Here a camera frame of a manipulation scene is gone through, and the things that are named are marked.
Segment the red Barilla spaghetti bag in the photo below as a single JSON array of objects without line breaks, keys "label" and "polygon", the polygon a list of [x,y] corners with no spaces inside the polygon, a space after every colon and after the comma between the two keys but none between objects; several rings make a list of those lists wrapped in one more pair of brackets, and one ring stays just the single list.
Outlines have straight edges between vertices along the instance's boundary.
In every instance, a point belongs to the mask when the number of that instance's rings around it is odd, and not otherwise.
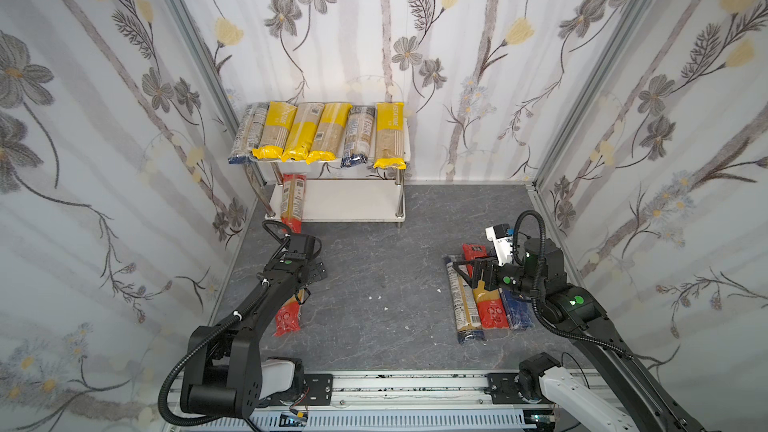
[{"label": "red Barilla spaghetti bag", "polygon": [[484,245],[463,244],[462,251],[471,278],[471,289],[481,325],[485,330],[507,329],[509,322],[494,280],[491,256]]}]

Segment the red spaghetti bag white label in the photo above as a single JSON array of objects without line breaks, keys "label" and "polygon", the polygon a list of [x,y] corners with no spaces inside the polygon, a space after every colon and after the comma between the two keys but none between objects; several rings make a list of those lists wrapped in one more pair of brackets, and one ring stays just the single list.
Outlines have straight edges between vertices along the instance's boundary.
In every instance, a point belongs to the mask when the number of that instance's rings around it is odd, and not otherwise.
[{"label": "red spaghetti bag white label", "polygon": [[301,232],[305,191],[306,176],[304,174],[286,174],[284,176],[280,220],[295,233]]}]

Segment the yellow Pastatime spaghetti bag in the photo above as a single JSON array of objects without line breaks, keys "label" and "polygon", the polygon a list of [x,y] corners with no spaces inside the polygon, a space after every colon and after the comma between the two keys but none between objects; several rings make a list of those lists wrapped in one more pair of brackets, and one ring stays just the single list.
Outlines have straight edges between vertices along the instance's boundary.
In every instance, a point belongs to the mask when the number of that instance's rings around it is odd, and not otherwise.
[{"label": "yellow Pastatime spaghetti bag", "polygon": [[258,160],[282,157],[298,108],[287,102],[269,103],[262,136],[252,155]]}]

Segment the long yellow spaghetti bag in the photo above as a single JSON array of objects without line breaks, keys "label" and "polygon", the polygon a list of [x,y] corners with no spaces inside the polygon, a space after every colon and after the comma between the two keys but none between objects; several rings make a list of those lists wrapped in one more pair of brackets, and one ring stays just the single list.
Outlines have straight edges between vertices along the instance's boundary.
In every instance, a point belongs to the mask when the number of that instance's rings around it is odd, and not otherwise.
[{"label": "long yellow spaghetti bag", "polygon": [[406,168],[404,119],[402,103],[376,104],[375,168],[397,170]]}]

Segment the yellow band spaghetti bag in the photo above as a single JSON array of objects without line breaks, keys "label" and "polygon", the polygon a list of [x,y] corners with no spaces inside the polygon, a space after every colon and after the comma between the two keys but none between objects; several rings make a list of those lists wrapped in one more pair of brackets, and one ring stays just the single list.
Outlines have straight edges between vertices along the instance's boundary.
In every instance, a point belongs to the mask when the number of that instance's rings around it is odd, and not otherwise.
[{"label": "yellow band spaghetti bag", "polygon": [[324,104],[316,102],[298,105],[296,116],[281,155],[282,162],[305,161],[323,113]]}]

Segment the clear grey labelled spaghetti bag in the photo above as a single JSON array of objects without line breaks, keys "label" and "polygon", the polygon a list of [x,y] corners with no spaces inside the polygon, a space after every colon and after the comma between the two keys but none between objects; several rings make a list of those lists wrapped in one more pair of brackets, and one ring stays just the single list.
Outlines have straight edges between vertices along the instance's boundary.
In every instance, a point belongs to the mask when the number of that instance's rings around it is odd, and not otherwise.
[{"label": "clear grey labelled spaghetti bag", "polygon": [[253,150],[260,144],[268,110],[268,102],[252,103],[246,107],[228,157],[229,164],[244,164],[256,160]]}]

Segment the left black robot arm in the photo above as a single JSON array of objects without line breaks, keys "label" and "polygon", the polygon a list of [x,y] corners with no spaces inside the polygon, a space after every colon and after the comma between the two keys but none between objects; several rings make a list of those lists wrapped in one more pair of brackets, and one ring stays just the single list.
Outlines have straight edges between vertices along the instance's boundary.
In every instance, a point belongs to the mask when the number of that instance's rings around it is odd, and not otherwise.
[{"label": "left black robot arm", "polygon": [[260,342],[280,308],[309,285],[312,271],[321,266],[321,250],[314,236],[287,234],[246,299],[217,324],[192,333],[186,354],[169,373],[158,398],[165,403],[170,386],[182,378],[182,426],[222,417],[248,420],[270,396],[296,391],[303,374],[300,361],[263,361]]}]

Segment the blue gold spaghetti bag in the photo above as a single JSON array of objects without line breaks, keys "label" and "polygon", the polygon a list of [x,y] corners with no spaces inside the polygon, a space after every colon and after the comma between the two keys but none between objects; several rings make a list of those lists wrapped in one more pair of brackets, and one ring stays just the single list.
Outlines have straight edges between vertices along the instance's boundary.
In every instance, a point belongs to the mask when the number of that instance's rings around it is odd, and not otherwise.
[{"label": "blue gold spaghetti bag", "polygon": [[344,136],[342,168],[351,168],[368,162],[375,113],[375,107],[367,105],[353,106],[350,110]]},{"label": "blue gold spaghetti bag", "polygon": [[451,290],[457,340],[460,344],[468,341],[484,342],[486,337],[472,289],[451,268],[451,262],[455,260],[461,260],[461,257],[458,255],[444,257]]}]

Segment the yellow spaghetti bag barcode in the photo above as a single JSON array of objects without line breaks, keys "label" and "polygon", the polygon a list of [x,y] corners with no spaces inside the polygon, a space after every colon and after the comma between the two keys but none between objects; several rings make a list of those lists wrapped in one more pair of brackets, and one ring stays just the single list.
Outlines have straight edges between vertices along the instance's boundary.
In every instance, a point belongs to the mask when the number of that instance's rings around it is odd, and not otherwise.
[{"label": "yellow spaghetti bag barcode", "polygon": [[350,103],[326,103],[306,158],[307,164],[334,161],[344,138]]}]

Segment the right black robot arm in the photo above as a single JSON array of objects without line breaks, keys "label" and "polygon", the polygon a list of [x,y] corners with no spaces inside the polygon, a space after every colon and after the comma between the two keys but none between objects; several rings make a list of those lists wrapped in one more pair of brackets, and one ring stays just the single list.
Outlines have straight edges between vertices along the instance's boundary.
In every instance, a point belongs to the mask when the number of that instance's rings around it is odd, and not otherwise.
[{"label": "right black robot arm", "polygon": [[619,404],[568,378],[560,361],[547,353],[521,362],[517,390],[523,399],[555,403],[591,431],[703,430],[630,349],[598,300],[569,282],[564,254],[552,240],[527,240],[522,253],[507,263],[481,257],[452,268],[469,285],[489,279],[492,286],[529,301],[539,323],[582,352]]}]

